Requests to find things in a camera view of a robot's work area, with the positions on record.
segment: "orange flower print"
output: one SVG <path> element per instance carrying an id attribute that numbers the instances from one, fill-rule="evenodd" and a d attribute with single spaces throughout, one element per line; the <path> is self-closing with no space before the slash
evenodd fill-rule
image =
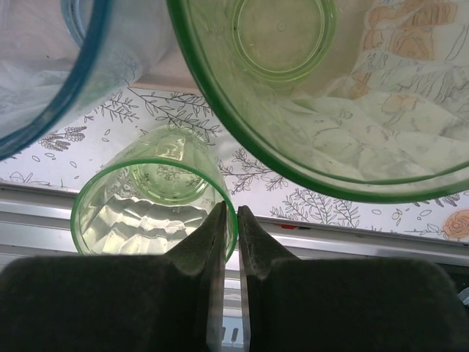
<path id="1" fill-rule="evenodd" d="M 450 240 L 461 241 L 462 238 L 469 237 L 469 210 L 461 210 L 452 214 L 446 220 L 443 231 Z"/>

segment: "green glass cup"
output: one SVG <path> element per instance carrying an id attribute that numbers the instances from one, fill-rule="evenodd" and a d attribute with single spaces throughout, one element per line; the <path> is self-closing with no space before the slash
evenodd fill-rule
<path id="1" fill-rule="evenodd" d="M 215 156 L 190 129 L 159 128 L 116 155 L 81 190 L 71 231 L 82 254 L 164 254 L 225 201 L 226 257 L 237 221 Z"/>

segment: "green depression glass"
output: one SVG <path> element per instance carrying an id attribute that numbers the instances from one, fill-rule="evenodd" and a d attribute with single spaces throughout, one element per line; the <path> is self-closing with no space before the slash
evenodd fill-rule
<path id="1" fill-rule="evenodd" d="M 228 207 L 229 258 L 237 221 L 215 157 L 191 130 L 159 128 L 84 186 L 72 210 L 73 241 L 82 254 L 164 254 L 221 201 Z"/>
<path id="2" fill-rule="evenodd" d="M 469 2 L 167 4 L 214 112 L 278 173 L 360 202 L 469 188 Z"/>

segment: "glassware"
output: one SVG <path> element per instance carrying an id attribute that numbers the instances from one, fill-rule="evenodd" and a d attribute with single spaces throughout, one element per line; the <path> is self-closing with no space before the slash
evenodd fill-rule
<path id="1" fill-rule="evenodd" d="M 469 2 L 168 4 L 214 112 L 283 176 L 362 202 L 469 188 Z"/>
<path id="2" fill-rule="evenodd" d="M 173 39 L 164 0 L 0 0 L 0 159 L 133 83 Z"/>
<path id="3" fill-rule="evenodd" d="M 223 200 L 229 257 L 236 214 L 216 159 L 191 130 L 165 126 L 132 143 L 83 187 L 72 210 L 73 240 L 82 254 L 163 254 Z"/>

